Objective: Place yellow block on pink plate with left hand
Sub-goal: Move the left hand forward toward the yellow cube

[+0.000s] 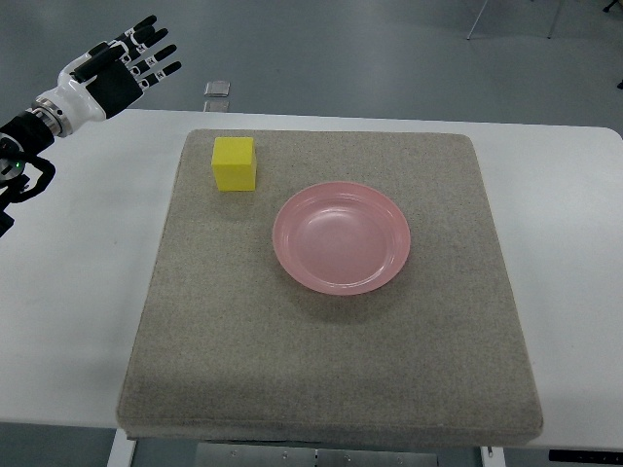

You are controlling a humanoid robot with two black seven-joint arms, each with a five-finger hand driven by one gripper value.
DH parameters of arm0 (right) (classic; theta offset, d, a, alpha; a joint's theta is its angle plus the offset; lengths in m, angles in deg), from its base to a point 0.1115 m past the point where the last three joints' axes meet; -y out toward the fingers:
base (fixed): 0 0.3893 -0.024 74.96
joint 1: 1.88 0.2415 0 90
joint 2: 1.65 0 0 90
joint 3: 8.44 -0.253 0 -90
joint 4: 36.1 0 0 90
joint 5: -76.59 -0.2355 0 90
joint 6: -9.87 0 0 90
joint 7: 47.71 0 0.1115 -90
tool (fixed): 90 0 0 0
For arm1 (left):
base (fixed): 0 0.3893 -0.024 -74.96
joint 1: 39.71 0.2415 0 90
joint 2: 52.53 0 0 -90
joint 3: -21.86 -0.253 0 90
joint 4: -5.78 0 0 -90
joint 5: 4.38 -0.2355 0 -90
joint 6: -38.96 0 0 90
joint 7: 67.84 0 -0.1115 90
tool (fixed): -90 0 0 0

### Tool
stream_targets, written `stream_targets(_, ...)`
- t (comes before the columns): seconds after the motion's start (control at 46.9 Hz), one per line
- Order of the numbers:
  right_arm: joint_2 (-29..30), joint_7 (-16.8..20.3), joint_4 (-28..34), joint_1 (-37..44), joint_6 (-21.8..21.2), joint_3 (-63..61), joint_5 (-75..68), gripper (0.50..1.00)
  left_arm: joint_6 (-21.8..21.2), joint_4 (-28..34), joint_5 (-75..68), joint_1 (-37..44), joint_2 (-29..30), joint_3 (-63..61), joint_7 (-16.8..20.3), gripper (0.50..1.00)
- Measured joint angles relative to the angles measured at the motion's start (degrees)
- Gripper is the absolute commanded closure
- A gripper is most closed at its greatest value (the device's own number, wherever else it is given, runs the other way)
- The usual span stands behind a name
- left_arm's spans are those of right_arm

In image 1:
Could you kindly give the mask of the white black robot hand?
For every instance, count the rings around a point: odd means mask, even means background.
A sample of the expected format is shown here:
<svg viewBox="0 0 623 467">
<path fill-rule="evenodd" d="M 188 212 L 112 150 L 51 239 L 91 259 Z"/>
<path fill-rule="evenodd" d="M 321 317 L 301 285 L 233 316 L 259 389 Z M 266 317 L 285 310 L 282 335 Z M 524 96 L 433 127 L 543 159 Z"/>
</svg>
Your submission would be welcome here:
<svg viewBox="0 0 623 467">
<path fill-rule="evenodd" d="M 156 49 L 168 33 L 156 23 L 151 15 L 65 65 L 56 87 L 36 97 L 31 109 L 50 115 L 59 134 L 70 134 L 87 122 L 109 120 L 129 108 L 181 68 L 179 61 L 165 64 L 176 52 L 175 45 Z"/>
</svg>

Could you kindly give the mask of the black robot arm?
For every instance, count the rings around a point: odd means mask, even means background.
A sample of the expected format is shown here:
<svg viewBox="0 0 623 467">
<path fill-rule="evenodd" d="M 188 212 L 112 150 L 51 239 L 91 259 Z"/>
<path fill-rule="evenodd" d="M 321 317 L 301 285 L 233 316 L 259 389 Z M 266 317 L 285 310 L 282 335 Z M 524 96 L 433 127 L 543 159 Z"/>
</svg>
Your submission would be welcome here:
<svg viewBox="0 0 623 467">
<path fill-rule="evenodd" d="M 57 122 L 41 108 L 21 112 L 1 127 L 1 235 L 15 223 L 7 207 L 41 195 L 54 179 L 55 166 L 40 154 L 57 134 Z"/>
</svg>

